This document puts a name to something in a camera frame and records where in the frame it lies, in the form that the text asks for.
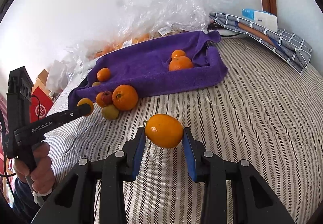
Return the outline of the person's left hand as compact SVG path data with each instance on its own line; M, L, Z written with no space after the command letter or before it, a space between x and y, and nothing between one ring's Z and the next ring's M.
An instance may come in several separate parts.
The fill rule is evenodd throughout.
M13 168L20 181L27 184L26 176L33 181L32 188L41 195L47 193L55 183L55 176L51 168L51 158L48 156L50 145L42 142L34 151L33 155L38 164L34 171L29 172L28 166L18 158L13 161Z

